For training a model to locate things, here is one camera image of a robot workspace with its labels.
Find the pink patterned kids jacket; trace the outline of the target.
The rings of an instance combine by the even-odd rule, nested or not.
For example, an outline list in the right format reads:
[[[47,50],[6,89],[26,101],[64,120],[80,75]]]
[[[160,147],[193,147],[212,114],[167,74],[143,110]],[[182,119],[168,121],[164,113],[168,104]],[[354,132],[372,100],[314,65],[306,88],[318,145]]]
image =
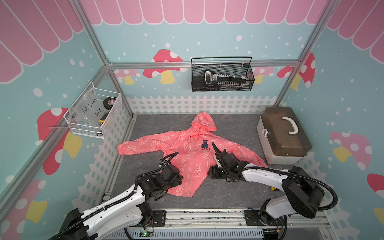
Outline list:
[[[219,150],[226,149],[239,160],[260,167],[266,167],[264,160],[252,150],[216,136],[214,120],[208,113],[200,113],[187,130],[166,132],[126,141],[118,146],[120,155],[136,155],[162,151],[165,156],[177,152],[171,163],[184,177],[182,184],[171,188],[168,193],[180,197],[192,197],[207,177],[209,168],[216,165],[215,144]]]

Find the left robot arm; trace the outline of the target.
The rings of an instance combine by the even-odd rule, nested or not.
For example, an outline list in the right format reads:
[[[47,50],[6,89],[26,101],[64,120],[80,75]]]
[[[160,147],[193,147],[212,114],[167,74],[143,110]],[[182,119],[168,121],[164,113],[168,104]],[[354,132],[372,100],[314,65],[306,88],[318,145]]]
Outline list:
[[[101,240],[123,228],[145,227],[154,218],[148,200],[159,200],[182,180],[179,169],[172,164],[138,175],[130,188],[111,200],[83,212],[71,211],[52,239]]]

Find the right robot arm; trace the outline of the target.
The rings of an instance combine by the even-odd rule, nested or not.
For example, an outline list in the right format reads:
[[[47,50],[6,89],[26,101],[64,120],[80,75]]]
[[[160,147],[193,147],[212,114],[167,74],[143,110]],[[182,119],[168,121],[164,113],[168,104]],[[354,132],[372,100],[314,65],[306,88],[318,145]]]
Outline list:
[[[265,200],[257,211],[246,211],[247,217],[262,225],[270,226],[282,217],[295,214],[313,219],[318,211],[330,210],[338,203],[339,198],[329,185],[311,178],[300,167],[290,170],[259,167],[219,150],[215,159],[217,164],[208,171],[211,179],[260,183],[284,193],[280,198]]]

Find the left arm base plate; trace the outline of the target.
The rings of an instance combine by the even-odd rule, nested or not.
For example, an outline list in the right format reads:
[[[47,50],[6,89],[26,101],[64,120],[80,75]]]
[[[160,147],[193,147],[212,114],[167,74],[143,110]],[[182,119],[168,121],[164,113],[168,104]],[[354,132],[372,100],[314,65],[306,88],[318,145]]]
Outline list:
[[[166,211],[152,211],[145,213],[140,222],[143,227],[164,227],[166,221]]]

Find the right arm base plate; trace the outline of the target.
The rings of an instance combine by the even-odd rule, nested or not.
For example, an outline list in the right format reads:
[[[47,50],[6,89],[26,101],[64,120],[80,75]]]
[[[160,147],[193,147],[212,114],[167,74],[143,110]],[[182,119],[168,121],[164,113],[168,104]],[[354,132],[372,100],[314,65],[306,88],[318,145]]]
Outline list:
[[[274,219],[267,212],[254,209],[246,209],[244,211],[245,220],[247,226],[277,226],[283,227],[285,220],[283,217],[279,219]]]

